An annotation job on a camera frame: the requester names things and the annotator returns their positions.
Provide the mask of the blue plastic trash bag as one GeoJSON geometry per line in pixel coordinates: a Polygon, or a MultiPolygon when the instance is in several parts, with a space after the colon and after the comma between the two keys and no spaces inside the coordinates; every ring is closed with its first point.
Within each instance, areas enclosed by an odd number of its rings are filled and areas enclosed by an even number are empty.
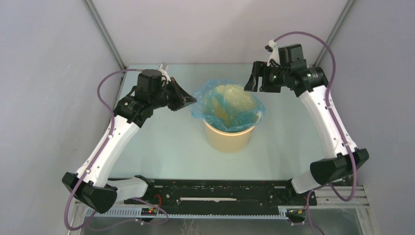
{"type": "Polygon", "coordinates": [[[232,80],[210,80],[193,96],[197,102],[189,106],[192,117],[222,132],[245,131],[259,125],[266,115],[263,103],[232,80]]]}

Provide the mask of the beige plastic trash bin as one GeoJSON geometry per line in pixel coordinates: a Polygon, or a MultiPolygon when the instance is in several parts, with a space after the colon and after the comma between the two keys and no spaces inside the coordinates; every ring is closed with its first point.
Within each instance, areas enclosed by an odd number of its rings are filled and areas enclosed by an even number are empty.
{"type": "Polygon", "coordinates": [[[245,148],[248,145],[254,128],[251,127],[242,132],[226,133],[205,123],[205,133],[208,143],[214,149],[223,153],[236,153],[245,148]]]}

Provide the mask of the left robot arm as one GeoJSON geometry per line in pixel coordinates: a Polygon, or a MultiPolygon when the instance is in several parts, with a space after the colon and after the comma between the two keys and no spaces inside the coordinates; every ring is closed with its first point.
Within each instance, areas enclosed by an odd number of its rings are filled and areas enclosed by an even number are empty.
{"type": "Polygon", "coordinates": [[[110,172],[130,139],[158,108],[178,111],[197,101],[162,68],[137,70],[137,84],[110,109],[111,121],[97,147],[77,169],[62,178],[74,198],[97,213],[106,213],[117,202],[136,197],[143,204],[154,200],[150,180],[134,176],[109,180],[110,172]]]}

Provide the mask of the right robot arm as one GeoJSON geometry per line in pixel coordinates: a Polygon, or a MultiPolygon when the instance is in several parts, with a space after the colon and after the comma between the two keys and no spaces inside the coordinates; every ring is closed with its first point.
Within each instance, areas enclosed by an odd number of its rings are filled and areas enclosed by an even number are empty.
{"type": "Polygon", "coordinates": [[[270,41],[265,49],[268,61],[255,61],[244,90],[279,93],[282,87],[294,91],[309,112],[323,144],[323,159],[310,164],[308,171],[291,179],[285,200],[292,205],[304,199],[304,193],[319,186],[351,176],[369,159],[347,133],[331,95],[328,79],[321,67],[308,67],[302,46],[277,47],[270,41]]]}

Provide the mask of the small electronics board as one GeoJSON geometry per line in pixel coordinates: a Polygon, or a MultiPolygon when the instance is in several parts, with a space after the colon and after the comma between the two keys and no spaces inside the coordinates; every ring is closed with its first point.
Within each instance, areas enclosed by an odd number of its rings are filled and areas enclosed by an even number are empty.
{"type": "Polygon", "coordinates": [[[141,216],[156,216],[158,214],[157,209],[143,208],[140,212],[141,216]]]}

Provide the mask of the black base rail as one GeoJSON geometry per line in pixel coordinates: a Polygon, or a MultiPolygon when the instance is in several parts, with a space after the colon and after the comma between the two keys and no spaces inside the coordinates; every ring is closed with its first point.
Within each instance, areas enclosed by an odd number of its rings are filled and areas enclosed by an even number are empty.
{"type": "Polygon", "coordinates": [[[278,218],[304,209],[307,193],[284,180],[154,179],[141,199],[177,218],[278,218]]]}

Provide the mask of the right corner frame post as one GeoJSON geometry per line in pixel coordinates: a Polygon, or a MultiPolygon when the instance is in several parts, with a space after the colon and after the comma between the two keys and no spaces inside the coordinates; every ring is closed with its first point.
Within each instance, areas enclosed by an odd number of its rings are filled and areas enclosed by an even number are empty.
{"type": "MultiPolygon", "coordinates": [[[[345,21],[347,20],[348,16],[350,15],[351,11],[353,10],[353,7],[356,4],[356,0],[347,0],[346,4],[344,5],[341,13],[339,14],[334,26],[332,27],[327,39],[326,44],[330,47],[332,43],[335,41],[338,33],[341,31],[345,21]]],[[[319,66],[324,59],[325,55],[328,53],[328,49],[323,46],[320,50],[317,59],[314,61],[314,66],[319,66]]]]}

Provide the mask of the corner frame post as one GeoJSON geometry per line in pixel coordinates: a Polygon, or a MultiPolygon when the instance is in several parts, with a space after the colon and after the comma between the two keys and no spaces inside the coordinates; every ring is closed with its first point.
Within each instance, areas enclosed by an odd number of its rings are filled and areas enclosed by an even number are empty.
{"type": "Polygon", "coordinates": [[[118,52],[116,45],[108,31],[108,29],[106,28],[104,21],[102,20],[98,9],[96,8],[93,0],[82,0],[86,10],[88,11],[93,23],[95,24],[99,34],[101,35],[105,45],[107,46],[107,48],[109,49],[113,59],[115,60],[116,64],[118,65],[118,67],[120,69],[125,69],[127,68],[127,66],[125,65],[125,63],[123,62],[120,53],[118,52]]]}
{"type": "MultiPolygon", "coordinates": [[[[344,5],[341,13],[339,14],[334,26],[332,27],[327,39],[326,44],[330,47],[332,43],[335,41],[338,33],[341,31],[345,21],[347,20],[348,16],[350,15],[351,11],[353,10],[353,7],[356,4],[356,0],[347,0],[346,4],[344,5]]],[[[325,55],[328,53],[328,49],[323,46],[320,50],[317,59],[314,61],[314,66],[319,66],[324,59],[325,55]]]]}

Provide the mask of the left corner frame post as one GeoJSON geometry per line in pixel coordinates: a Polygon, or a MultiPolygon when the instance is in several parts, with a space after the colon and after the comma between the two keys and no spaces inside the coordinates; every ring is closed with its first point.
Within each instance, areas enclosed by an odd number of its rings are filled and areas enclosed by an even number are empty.
{"type": "Polygon", "coordinates": [[[96,8],[93,0],[82,0],[86,10],[88,11],[93,23],[95,24],[99,34],[101,35],[105,45],[107,46],[107,48],[109,49],[113,59],[115,60],[116,64],[118,65],[118,67],[120,69],[125,69],[127,68],[127,66],[125,65],[125,63],[123,62],[120,53],[118,52],[116,45],[108,31],[108,29],[106,28],[104,21],[102,20],[98,9],[96,8]]]}

